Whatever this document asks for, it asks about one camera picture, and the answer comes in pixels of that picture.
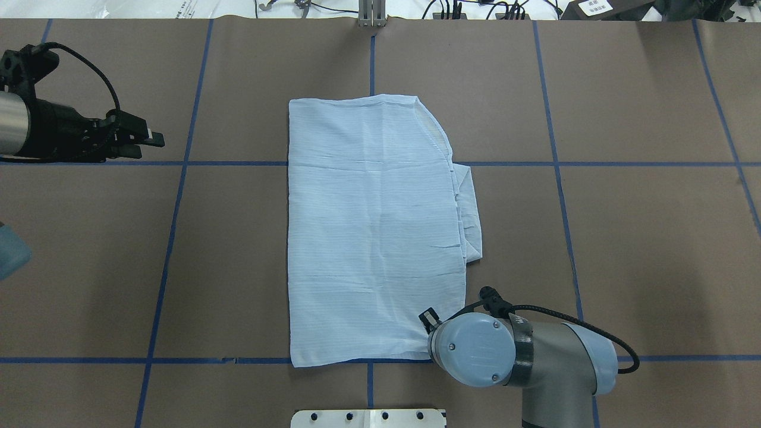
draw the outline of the garment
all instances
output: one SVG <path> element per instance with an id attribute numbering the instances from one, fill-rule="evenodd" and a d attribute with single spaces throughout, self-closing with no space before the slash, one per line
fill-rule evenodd
<path id="1" fill-rule="evenodd" d="M 470 168 L 417 97 L 289 107 L 293 365 L 427 359 L 418 315 L 462 308 L 481 256 Z"/>

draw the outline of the light blue cloth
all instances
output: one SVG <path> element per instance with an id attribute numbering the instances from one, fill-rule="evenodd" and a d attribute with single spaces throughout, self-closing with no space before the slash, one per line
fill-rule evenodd
<path id="1" fill-rule="evenodd" d="M 418 315 L 461 309 L 481 257 L 470 168 L 417 97 L 289 107 L 293 365 L 427 359 Z"/>

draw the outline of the white plate with holes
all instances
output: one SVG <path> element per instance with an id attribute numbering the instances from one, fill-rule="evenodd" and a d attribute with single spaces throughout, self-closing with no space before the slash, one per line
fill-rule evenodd
<path id="1" fill-rule="evenodd" d="M 438 409 L 300 410 L 291 428 L 446 428 Z"/>

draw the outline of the silver metal cylinder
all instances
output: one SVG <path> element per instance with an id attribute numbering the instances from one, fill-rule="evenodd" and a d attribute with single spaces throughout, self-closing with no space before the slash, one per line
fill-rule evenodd
<path id="1" fill-rule="evenodd" d="M 16 94 L 0 91 L 0 155 L 15 155 L 29 136 L 29 109 Z"/>

